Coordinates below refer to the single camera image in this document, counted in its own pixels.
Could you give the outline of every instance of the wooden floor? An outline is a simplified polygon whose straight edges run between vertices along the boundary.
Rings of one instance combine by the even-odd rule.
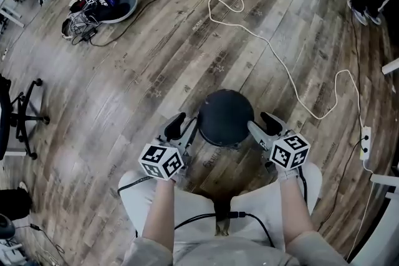
[[[148,1],[140,0],[139,6]],[[237,0],[226,1],[239,6]],[[309,160],[324,177],[312,219],[318,228],[338,191],[336,210],[320,232],[341,254],[348,254],[371,184],[357,149],[337,190],[359,137],[357,98],[347,75],[338,80],[336,110],[317,121],[297,102],[266,43],[242,29],[211,22],[208,0],[159,0],[121,39],[104,48],[72,46],[61,38],[69,2],[47,0],[1,63],[1,73],[12,80],[12,95],[37,77],[45,81],[42,111],[51,123],[40,124],[32,139],[39,154],[36,161],[1,162],[0,186],[27,183],[34,201],[31,221],[65,249],[70,265],[121,264],[133,227],[117,195],[120,177],[128,169],[138,169],[144,144],[166,118],[178,111],[195,116],[204,97],[220,88],[245,95],[257,121],[261,111],[271,112],[312,144]],[[334,104],[335,73],[349,69],[358,76],[346,0],[244,2],[245,10],[239,14],[216,3],[212,13],[271,39],[292,72],[301,99],[314,113],[324,114]],[[93,42],[114,38],[128,23],[103,25]],[[373,132],[368,165],[383,174],[389,171],[396,147],[398,104],[392,92],[395,81],[380,70],[394,54],[384,24],[364,27],[355,21],[355,26],[362,118]],[[2,41],[12,42],[15,32],[20,31],[10,27]],[[260,170],[260,152],[250,138],[239,150],[225,150],[204,143],[198,135],[193,150],[190,191],[226,200],[271,180]],[[373,197],[360,238],[379,205]],[[42,260],[46,254],[41,246],[56,257],[42,234],[30,229],[17,233],[31,255]]]

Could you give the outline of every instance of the gray sleeve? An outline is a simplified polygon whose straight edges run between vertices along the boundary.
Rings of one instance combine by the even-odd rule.
[[[139,237],[133,240],[122,266],[170,266],[172,253],[161,244]]]
[[[348,265],[318,232],[305,232],[295,238],[286,249],[301,265],[341,266]]]

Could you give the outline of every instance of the white pants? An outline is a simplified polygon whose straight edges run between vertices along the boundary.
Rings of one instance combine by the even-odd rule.
[[[322,186],[322,174],[313,163],[306,163],[302,170],[307,182],[307,206],[309,212],[312,213]],[[126,172],[120,179],[119,188],[144,176],[142,172]],[[123,205],[139,235],[143,232],[144,223],[154,198],[155,186],[156,179],[149,179],[120,191]],[[234,196],[231,199],[230,211],[247,212],[257,216],[266,226],[276,248],[284,250],[281,194],[278,181],[255,191]],[[213,202],[210,199],[175,188],[175,225],[191,217],[206,213],[214,213]],[[175,244],[178,247],[197,244],[214,238],[215,232],[216,219],[214,217],[201,219],[177,229],[175,231]],[[267,241],[263,228],[252,217],[231,219],[229,235],[255,241]]]

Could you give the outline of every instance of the stool seat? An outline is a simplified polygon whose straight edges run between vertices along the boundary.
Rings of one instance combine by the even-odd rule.
[[[249,134],[248,121],[254,110],[246,97],[234,90],[219,90],[208,95],[200,107],[198,129],[215,146],[235,146]]]

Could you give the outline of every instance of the sneaker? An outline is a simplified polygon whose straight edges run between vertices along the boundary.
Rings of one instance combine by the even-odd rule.
[[[352,8],[351,0],[347,1],[348,7],[351,8],[352,12],[355,14],[356,19],[363,25],[367,26],[367,18],[361,12],[358,12],[356,9]]]
[[[372,22],[374,22],[376,25],[380,25],[381,24],[381,18],[380,17],[372,17],[371,15],[370,15],[370,13],[368,12],[368,10],[366,9],[365,10],[365,12],[364,12],[364,14],[365,14],[365,16],[367,17],[367,18],[369,18]]]
[[[28,193],[27,186],[24,182],[19,182],[19,188],[25,190]]]

